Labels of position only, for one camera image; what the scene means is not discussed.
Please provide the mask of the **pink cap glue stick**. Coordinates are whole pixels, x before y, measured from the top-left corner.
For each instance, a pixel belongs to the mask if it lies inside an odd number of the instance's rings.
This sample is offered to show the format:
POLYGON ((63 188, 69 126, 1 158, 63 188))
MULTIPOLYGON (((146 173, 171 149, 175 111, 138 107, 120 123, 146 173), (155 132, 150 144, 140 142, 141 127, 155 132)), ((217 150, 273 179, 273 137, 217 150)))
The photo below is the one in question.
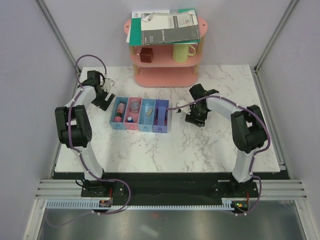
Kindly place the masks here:
POLYGON ((126 105, 124 103, 120 102, 117 105, 116 112, 113 119, 114 122, 120 123, 123 121, 125 109, 126 109, 126 105))

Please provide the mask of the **clear purple round container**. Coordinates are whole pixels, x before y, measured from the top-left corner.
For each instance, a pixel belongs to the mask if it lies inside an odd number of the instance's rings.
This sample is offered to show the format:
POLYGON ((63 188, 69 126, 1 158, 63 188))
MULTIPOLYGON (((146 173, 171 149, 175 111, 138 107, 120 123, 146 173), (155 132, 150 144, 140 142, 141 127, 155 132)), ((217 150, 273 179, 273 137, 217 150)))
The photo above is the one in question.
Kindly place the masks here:
POLYGON ((138 113, 140 111, 141 103, 138 100, 132 100, 129 103, 129 109, 132 113, 138 113))

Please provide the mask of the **blue glue stick grey cap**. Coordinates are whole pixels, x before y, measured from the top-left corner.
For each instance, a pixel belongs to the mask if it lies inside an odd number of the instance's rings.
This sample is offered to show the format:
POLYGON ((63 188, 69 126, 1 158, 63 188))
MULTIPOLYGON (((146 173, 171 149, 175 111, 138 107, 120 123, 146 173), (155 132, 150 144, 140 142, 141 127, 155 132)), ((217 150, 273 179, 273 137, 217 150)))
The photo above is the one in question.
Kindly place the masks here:
POLYGON ((134 120, 133 120, 133 118, 132 118, 131 116, 129 116, 129 117, 127 118, 127 122, 128 122, 128 123, 133 123, 134 120))

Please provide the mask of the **red pen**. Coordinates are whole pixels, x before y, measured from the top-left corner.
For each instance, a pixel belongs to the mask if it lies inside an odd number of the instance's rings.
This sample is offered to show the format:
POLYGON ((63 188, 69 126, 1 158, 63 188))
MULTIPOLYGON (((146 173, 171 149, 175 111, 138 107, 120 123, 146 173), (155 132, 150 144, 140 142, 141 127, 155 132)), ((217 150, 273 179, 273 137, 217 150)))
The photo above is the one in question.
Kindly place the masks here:
POLYGON ((159 107, 157 107, 155 110, 154 125, 158 125, 158 119, 159 119, 159 107))
POLYGON ((165 114, 164 114, 164 122, 163 122, 164 126, 168 125, 168 110, 165 110, 165 114))

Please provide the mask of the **purple blue bin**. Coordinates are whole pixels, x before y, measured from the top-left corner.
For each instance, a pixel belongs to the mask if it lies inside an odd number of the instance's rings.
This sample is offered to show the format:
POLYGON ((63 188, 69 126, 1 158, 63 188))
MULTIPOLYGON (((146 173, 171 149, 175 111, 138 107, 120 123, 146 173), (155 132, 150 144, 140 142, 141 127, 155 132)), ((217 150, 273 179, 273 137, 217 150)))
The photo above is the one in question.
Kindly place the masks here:
POLYGON ((167 115, 167 126, 164 126, 164 118, 166 109, 169 108, 169 100, 167 99, 156 99, 155 100, 155 107, 154 107, 154 118, 152 129, 155 133, 167 133, 168 132, 168 115, 167 115), (154 125, 155 123, 155 115, 156 115, 156 108, 159 108, 158 113, 158 125, 154 125))

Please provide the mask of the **beige eraser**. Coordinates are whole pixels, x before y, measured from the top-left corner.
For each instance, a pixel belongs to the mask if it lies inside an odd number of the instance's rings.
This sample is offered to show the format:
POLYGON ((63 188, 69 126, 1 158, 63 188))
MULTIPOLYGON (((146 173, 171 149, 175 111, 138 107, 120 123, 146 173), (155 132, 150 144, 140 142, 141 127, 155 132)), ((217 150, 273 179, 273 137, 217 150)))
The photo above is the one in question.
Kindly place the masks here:
POLYGON ((150 107, 146 113, 146 116, 149 117, 152 114, 153 110, 154 109, 150 107))

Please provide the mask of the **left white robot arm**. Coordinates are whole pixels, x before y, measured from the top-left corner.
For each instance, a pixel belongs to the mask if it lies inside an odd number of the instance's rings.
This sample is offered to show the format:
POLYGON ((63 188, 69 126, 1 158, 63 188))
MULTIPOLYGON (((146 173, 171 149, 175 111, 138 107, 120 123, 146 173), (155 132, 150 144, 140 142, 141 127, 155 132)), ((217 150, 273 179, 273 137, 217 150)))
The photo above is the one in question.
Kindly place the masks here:
POLYGON ((94 105, 106 111, 115 94, 103 89, 107 79, 101 72, 90 70, 86 76, 87 78, 78 84, 71 101, 55 109, 55 122, 60 143, 77 156, 84 179, 95 181, 92 191, 99 197, 104 197, 109 193, 110 185, 103 180, 104 169, 98 163, 91 145, 93 130, 87 109, 94 105))

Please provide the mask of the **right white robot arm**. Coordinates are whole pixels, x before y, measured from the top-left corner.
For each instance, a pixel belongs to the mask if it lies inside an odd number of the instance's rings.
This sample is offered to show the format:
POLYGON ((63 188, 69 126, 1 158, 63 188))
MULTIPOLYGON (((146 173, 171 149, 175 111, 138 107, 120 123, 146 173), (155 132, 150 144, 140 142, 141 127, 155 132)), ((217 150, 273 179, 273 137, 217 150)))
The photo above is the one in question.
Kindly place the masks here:
POLYGON ((270 144, 261 109, 257 105, 246 108, 223 97, 215 89, 205 90, 199 83, 189 89, 195 100, 188 107, 185 121, 198 127, 205 126, 209 112, 216 112, 231 123, 231 133, 237 148, 235 166, 232 170, 228 188, 235 197, 242 196, 253 181, 255 156, 261 148, 270 144))

